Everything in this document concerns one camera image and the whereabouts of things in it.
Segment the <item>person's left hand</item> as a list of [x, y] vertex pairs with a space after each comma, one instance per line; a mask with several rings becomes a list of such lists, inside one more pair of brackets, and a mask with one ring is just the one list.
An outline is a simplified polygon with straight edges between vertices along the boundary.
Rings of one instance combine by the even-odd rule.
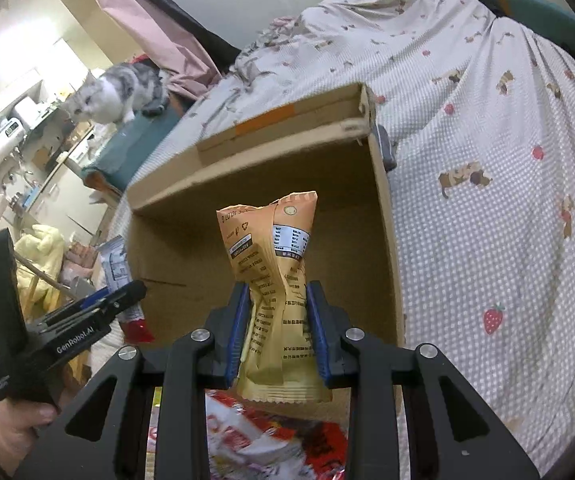
[[12, 476], [32, 450], [36, 427], [51, 424], [59, 411], [51, 404], [25, 400], [0, 403], [0, 466]]

